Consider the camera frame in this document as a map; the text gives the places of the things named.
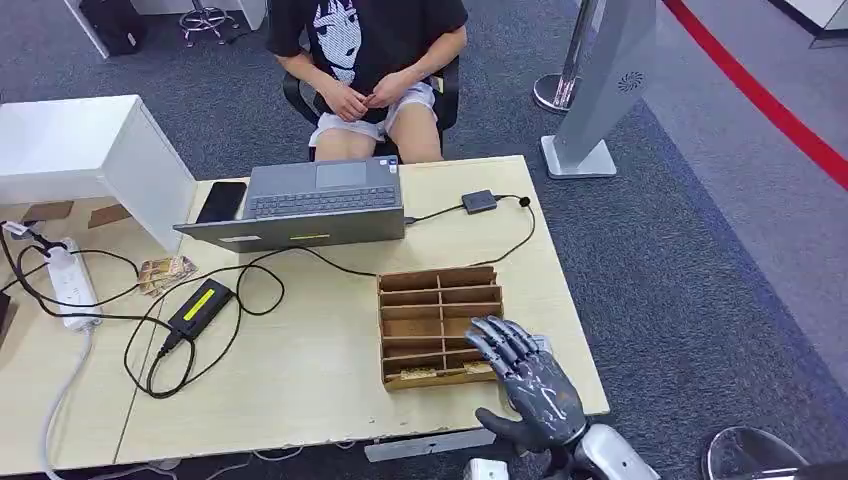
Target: anime graphic print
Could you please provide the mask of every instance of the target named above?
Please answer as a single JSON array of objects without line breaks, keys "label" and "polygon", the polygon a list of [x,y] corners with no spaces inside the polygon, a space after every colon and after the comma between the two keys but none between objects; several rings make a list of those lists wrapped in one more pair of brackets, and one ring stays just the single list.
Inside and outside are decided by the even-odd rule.
[{"label": "anime graphic print", "polygon": [[333,74],[340,82],[350,86],[356,77],[356,55],[362,47],[362,30],[353,0],[318,2],[313,26]]}]

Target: black bag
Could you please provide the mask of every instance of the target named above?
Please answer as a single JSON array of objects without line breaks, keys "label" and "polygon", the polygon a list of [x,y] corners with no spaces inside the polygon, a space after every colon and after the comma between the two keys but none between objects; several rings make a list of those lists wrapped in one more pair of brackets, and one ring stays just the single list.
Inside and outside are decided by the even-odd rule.
[{"label": "black bag", "polygon": [[141,49],[147,27],[130,0],[82,0],[79,8],[110,55]]}]

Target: white power strip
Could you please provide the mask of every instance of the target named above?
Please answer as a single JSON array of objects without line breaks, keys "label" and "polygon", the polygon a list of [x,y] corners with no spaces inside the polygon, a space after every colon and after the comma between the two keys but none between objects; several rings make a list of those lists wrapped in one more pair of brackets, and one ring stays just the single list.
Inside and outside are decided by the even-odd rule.
[{"label": "white power strip", "polygon": [[[48,250],[47,270],[50,272],[50,282],[56,292],[56,300],[75,305],[93,305],[97,303],[97,295],[88,276],[88,268],[81,255],[71,255],[69,252],[79,250],[77,244],[70,238],[62,239],[68,249],[53,247]],[[59,306],[62,313],[101,314],[100,307],[68,307]],[[96,317],[63,318],[65,327],[71,330],[81,330],[87,325],[97,325],[100,319]]]}]

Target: hand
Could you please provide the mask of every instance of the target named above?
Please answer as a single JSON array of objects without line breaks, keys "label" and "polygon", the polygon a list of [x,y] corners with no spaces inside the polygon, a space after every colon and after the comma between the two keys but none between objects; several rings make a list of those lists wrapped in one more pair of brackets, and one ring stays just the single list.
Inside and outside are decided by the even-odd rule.
[{"label": "hand", "polygon": [[577,390],[554,357],[539,350],[521,326],[489,316],[473,318],[465,338],[492,365],[520,422],[498,417],[485,408],[475,412],[488,430],[533,451],[561,447],[586,428]]},{"label": "hand", "polygon": [[324,97],[330,109],[345,122],[355,122],[368,113],[365,95],[335,78],[328,77],[328,80],[316,86],[315,90]]},{"label": "hand", "polygon": [[416,80],[405,71],[390,73],[374,87],[374,92],[368,96],[365,106],[368,108],[386,108],[400,100]]}]

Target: silver stand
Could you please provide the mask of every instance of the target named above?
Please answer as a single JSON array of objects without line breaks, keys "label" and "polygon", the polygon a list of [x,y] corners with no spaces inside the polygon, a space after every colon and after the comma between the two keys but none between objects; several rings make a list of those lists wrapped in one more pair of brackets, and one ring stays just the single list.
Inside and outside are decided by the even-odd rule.
[{"label": "silver stand", "polygon": [[571,34],[571,45],[565,56],[562,74],[545,75],[536,80],[533,85],[533,98],[536,104],[549,112],[565,115],[571,108],[574,94],[580,88],[580,59],[597,7],[598,0],[583,0],[583,4],[580,5],[580,13],[577,15],[577,24]]},{"label": "silver stand", "polygon": [[580,80],[581,54],[596,5],[597,0],[583,0],[556,93],[551,95],[553,80],[547,77],[534,88],[543,108],[568,113],[556,135],[541,140],[551,178],[616,174],[603,137],[641,98],[653,70],[656,0],[611,1],[606,2],[592,56]]}]

